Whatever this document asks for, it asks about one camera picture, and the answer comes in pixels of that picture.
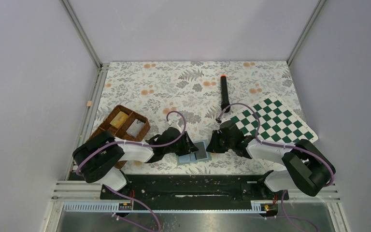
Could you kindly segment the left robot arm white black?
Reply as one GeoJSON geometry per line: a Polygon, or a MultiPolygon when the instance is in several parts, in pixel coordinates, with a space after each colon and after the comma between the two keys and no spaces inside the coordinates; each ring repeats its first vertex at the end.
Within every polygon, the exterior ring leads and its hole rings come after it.
{"type": "Polygon", "coordinates": [[[169,127],[162,134],[141,142],[116,138],[103,131],[72,153],[77,164],[76,174],[87,183],[100,183],[112,188],[112,193],[123,199],[130,194],[130,185],[123,172],[116,168],[119,161],[153,163],[166,154],[188,155],[199,149],[185,130],[169,127]]]}

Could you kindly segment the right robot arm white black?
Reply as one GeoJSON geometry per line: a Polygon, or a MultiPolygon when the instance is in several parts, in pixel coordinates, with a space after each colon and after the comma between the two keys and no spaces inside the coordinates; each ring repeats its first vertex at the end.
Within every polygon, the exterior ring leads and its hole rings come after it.
{"type": "Polygon", "coordinates": [[[301,139],[294,144],[265,141],[257,134],[244,135],[230,120],[212,132],[206,150],[210,153],[232,150],[243,158],[263,159],[283,165],[284,170],[271,170],[263,175],[257,191],[264,199],[289,189],[298,189],[314,197],[322,188],[333,183],[336,173],[334,166],[309,140],[301,139]]]}

